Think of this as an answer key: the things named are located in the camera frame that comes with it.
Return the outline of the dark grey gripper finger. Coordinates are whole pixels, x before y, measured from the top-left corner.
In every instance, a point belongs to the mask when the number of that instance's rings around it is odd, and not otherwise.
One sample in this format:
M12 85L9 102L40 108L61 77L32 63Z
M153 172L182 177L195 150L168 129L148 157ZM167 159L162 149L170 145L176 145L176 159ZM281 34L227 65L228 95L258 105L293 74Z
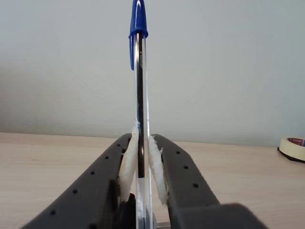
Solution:
M167 182L167 206L172 229L210 229L209 207L220 202L191 156L166 137L153 135L163 150L162 163Z
M107 148L25 229L135 229L139 131L134 127Z

